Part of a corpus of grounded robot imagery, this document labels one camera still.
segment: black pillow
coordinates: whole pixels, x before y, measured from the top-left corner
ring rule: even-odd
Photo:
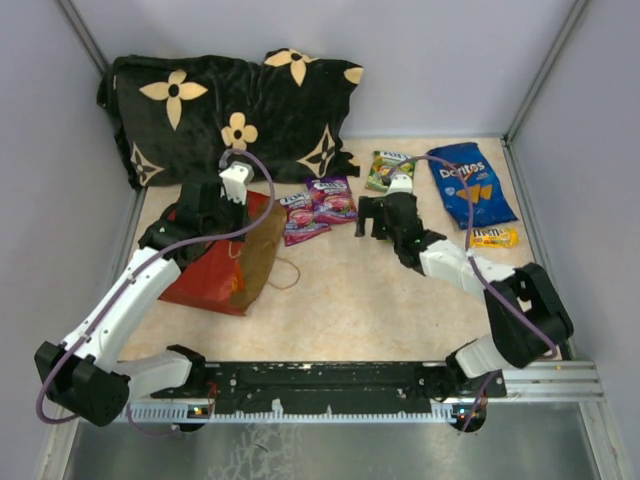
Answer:
[[[261,65],[218,56],[128,56],[108,68],[98,104],[116,120],[133,186],[217,173],[228,147],[255,154],[275,181],[299,183],[359,175],[339,133],[362,71],[292,49],[267,53]]]

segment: flower pattern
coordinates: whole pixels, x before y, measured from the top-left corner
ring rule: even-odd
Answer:
[[[309,58],[297,50],[287,48],[286,50],[280,50],[274,53],[267,58],[264,63],[272,67],[282,67],[283,65],[291,64],[291,76],[298,86],[301,87],[302,82],[304,82],[304,77],[307,74],[307,63],[315,62],[316,60],[318,59]]]
[[[258,129],[253,125],[247,125],[247,120],[242,112],[235,112],[229,117],[229,125],[221,130],[222,141],[227,147],[247,149],[247,143],[253,143],[258,138]]]
[[[347,68],[344,71],[344,78],[349,80],[354,85],[358,85],[360,83],[360,79],[362,78],[362,72],[364,72],[364,69],[362,67]]]
[[[182,100],[193,100],[207,92],[207,89],[198,83],[185,83],[186,78],[187,72],[176,70],[169,74],[167,82],[150,83],[140,88],[140,92],[152,100],[167,101],[167,116],[174,130],[178,129],[182,116]]]
[[[151,177],[162,172],[164,168],[154,165],[142,155],[142,152],[138,148],[138,145],[133,144],[133,152],[131,153],[131,163],[138,175],[138,182],[143,187],[151,180]]]
[[[327,174],[329,163],[335,157],[336,142],[331,137],[329,126],[324,127],[324,132],[316,148],[303,158],[296,160],[298,163],[308,167],[317,178],[322,178]]]

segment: doritos logo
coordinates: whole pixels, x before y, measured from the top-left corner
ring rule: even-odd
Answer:
[[[464,178],[465,181],[471,178],[471,175],[473,175],[474,173],[481,172],[482,170],[485,169],[484,163],[482,162],[467,163],[460,166],[458,165],[454,165],[454,166],[456,167],[456,170],[460,172],[460,175],[462,175],[462,178]],[[449,178],[449,177],[457,178],[455,172],[450,168],[441,168],[439,172],[442,178]]]

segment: white wall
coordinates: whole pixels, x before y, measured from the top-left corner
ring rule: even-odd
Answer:
[[[640,474],[640,2],[591,2],[515,142],[578,353]]]
[[[344,134],[504,133],[573,0],[74,0],[106,56],[279,47],[365,66]]]
[[[33,355],[103,292],[133,196],[54,2],[0,3],[0,39],[0,478],[26,480],[47,434]]]

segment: beige floor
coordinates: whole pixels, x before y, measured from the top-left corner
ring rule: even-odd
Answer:
[[[477,141],[496,170],[504,194],[520,217],[509,172],[498,139],[367,139],[348,140],[362,165],[360,178],[350,179],[354,196],[364,190],[373,150],[421,154],[459,141]],[[301,191],[278,185],[278,196]],[[267,191],[266,185],[251,189]],[[136,239],[174,202],[179,187],[151,188]],[[426,163],[418,164],[415,193],[425,225],[462,242],[464,233],[445,212]],[[532,259],[522,222],[515,222],[520,244],[514,249],[483,249],[495,261],[522,265]],[[279,291],[266,286],[246,317],[232,317],[158,301],[125,347],[122,359],[158,353],[181,344],[220,361],[391,361],[441,360],[462,344],[489,332],[484,305],[437,279],[404,268],[389,244],[355,238],[354,225],[285,248],[279,255],[301,270],[299,283]],[[271,279],[287,284],[295,278],[288,265],[276,263]]]

